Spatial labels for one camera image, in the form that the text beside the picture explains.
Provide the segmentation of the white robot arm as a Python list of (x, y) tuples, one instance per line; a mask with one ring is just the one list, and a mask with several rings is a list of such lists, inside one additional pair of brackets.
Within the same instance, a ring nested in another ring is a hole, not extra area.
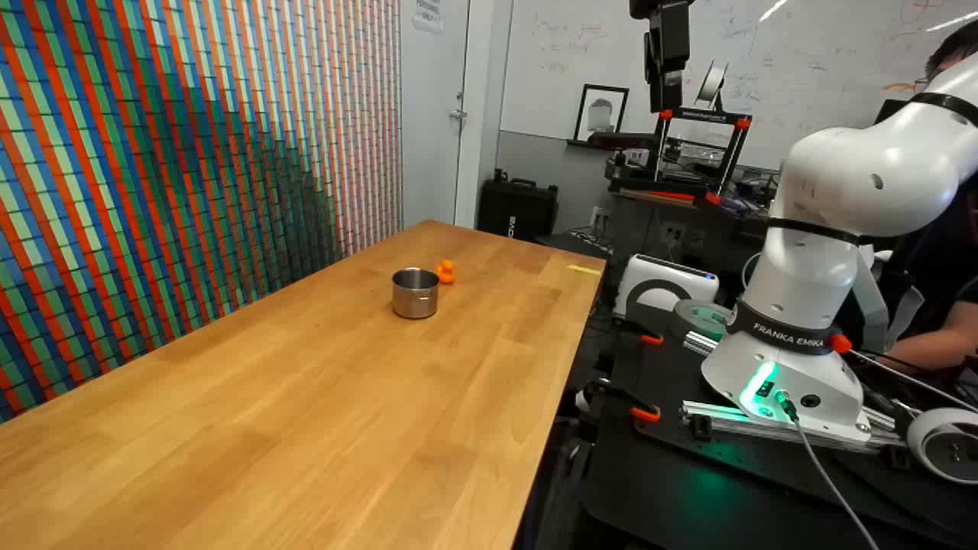
[(780, 175), (756, 272), (729, 336), (703, 362), (713, 390), (759, 423), (865, 429), (863, 381), (828, 344), (863, 268), (863, 240), (929, 225), (978, 165), (978, 57), (929, 79), (905, 108), (865, 128), (801, 138)]

